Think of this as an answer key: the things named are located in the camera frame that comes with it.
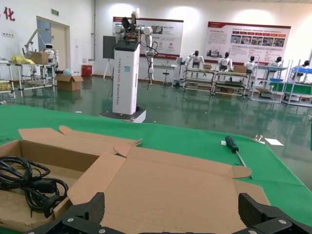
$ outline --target green table surface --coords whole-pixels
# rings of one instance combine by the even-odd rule
[[[0,144],[21,139],[18,129],[60,125],[72,129],[129,139],[143,138],[141,147],[240,165],[236,154],[221,145],[227,134],[153,123],[127,123],[83,114],[27,106],[0,106]],[[245,136],[232,135],[253,178],[240,179],[261,186],[271,205],[299,222],[312,226],[312,192],[267,146]],[[0,229],[2,234],[14,232]]]

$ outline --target doorway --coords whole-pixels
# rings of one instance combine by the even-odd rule
[[[70,69],[69,26],[37,16],[37,28],[50,29],[45,34],[41,33],[44,43],[51,43],[53,49],[58,50],[59,69]],[[43,51],[45,46],[40,38],[38,43],[39,50]]]
[[[65,70],[67,68],[65,28],[55,24],[51,24],[51,40],[53,44],[53,49],[58,50],[59,69]]]

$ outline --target white wall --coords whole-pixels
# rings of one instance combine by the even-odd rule
[[[284,59],[308,59],[312,48],[312,4],[226,0],[97,0],[97,51],[94,74],[103,75],[102,37],[112,35],[113,16],[129,17],[139,7],[141,17],[184,20],[181,56],[203,51],[208,21],[291,26]],[[167,61],[155,59],[157,64]],[[140,63],[139,78],[146,77],[147,63]],[[163,80],[155,71],[155,80]]]
[[[5,18],[4,9],[14,11],[15,21]],[[51,14],[51,8],[59,16]],[[22,54],[22,48],[37,28],[36,16],[56,21],[70,27],[70,68],[81,72],[82,59],[92,56],[92,0],[0,0],[0,33],[13,33],[14,38],[0,35],[0,57],[10,59]],[[35,36],[34,49],[38,49]],[[6,67],[0,67],[1,78],[7,78]]]

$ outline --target wall poster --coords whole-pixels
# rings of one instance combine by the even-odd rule
[[[262,65],[283,57],[290,26],[209,22],[204,58],[217,62],[230,53],[233,64],[240,65],[255,56]]]

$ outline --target black screwdriver handle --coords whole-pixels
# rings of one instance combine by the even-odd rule
[[[229,147],[232,153],[236,153],[239,151],[238,146],[236,145],[234,139],[230,136],[225,137],[226,146]]]

